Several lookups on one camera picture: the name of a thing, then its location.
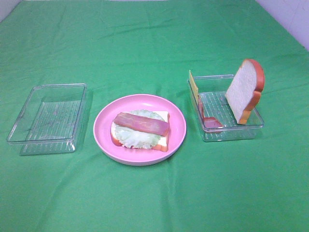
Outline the toy bacon strip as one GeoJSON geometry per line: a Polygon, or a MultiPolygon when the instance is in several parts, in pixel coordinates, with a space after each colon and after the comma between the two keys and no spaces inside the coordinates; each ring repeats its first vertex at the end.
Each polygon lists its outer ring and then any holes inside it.
{"type": "Polygon", "coordinates": [[[135,131],[152,133],[160,136],[166,136],[169,131],[168,122],[126,112],[119,113],[114,118],[113,122],[116,125],[127,127],[135,131]]]}

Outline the toy bread slice upright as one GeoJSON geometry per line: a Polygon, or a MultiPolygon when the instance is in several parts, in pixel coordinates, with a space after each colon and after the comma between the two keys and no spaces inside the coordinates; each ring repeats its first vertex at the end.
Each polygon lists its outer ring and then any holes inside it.
{"type": "Polygon", "coordinates": [[[264,86],[265,74],[260,63],[245,59],[225,93],[238,124],[247,123],[251,111],[260,101],[264,86]]]}

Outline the pink plate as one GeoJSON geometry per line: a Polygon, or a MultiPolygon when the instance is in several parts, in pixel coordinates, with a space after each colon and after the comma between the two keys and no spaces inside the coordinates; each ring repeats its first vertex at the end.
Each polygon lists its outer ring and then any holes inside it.
{"type": "Polygon", "coordinates": [[[100,149],[111,159],[126,165],[145,166],[161,162],[175,153],[186,136],[186,121],[181,110],[172,102],[151,94],[134,94],[116,99],[97,115],[93,134],[100,149]],[[166,152],[154,149],[125,148],[116,146],[111,138],[113,119],[120,112],[136,109],[169,112],[169,142],[166,152]]]}

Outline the clear plastic tray left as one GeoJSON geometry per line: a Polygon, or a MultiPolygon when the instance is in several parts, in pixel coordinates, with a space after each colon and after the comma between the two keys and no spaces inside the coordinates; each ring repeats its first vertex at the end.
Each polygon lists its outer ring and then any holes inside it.
{"type": "Polygon", "coordinates": [[[86,84],[32,88],[7,143],[20,155],[71,153],[77,148],[86,108],[86,84]]]}

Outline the clear plastic tray right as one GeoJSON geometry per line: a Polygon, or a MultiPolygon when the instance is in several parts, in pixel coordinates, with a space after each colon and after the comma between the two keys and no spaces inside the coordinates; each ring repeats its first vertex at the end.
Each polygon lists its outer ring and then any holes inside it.
{"type": "Polygon", "coordinates": [[[208,129],[203,125],[198,103],[194,99],[188,79],[191,102],[203,141],[247,140],[262,135],[264,122],[256,109],[252,110],[245,125],[240,125],[235,120],[225,97],[225,92],[234,78],[233,74],[193,76],[193,78],[198,87],[198,96],[204,105],[204,115],[206,117],[215,117],[223,125],[221,128],[214,129],[208,129]]]}

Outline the toy bacon strip streaky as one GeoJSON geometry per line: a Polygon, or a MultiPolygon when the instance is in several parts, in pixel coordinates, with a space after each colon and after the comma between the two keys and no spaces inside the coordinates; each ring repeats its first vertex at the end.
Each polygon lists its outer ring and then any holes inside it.
{"type": "Polygon", "coordinates": [[[203,125],[208,129],[221,128],[223,125],[215,117],[206,117],[204,115],[204,105],[201,98],[198,96],[198,109],[203,121],[203,125]]]}

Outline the toy cheese slice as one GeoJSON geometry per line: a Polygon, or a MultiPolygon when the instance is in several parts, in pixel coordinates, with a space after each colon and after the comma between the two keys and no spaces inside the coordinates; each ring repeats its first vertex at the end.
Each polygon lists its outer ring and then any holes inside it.
{"type": "Polygon", "coordinates": [[[198,87],[194,81],[191,71],[189,70],[189,84],[191,86],[192,93],[194,95],[194,99],[196,103],[198,103],[198,87]]]}

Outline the green tablecloth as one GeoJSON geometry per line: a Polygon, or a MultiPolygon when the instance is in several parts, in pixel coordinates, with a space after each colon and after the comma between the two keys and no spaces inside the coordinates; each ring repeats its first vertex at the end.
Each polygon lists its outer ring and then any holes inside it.
{"type": "Polygon", "coordinates": [[[306,232],[309,54],[253,0],[23,1],[0,25],[3,232],[306,232]],[[253,140],[206,143],[188,73],[266,75],[253,140]],[[10,132],[32,87],[85,83],[91,105],[74,153],[20,156],[10,132]],[[122,96],[174,102],[186,138],[148,167],[107,157],[99,111],[122,96]]]}

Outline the clear plastic tray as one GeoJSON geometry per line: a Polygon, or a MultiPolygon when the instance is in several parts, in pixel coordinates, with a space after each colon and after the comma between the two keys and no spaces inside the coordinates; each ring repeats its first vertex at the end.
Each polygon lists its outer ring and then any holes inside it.
{"type": "Polygon", "coordinates": [[[240,125],[235,120],[225,97],[225,92],[234,78],[233,74],[193,76],[193,78],[198,87],[198,96],[204,105],[204,115],[206,117],[215,117],[223,125],[221,128],[214,129],[208,129],[203,125],[198,103],[194,99],[188,79],[191,102],[203,141],[247,140],[262,135],[264,122],[256,109],[252,110],[245,125],[240,125]]]}
{"type": "Polygon", "coordinates": [[[86,84],[32,88],[7,143],[20,155],[71,153],[77,148],[86,108],[86,84]]]}

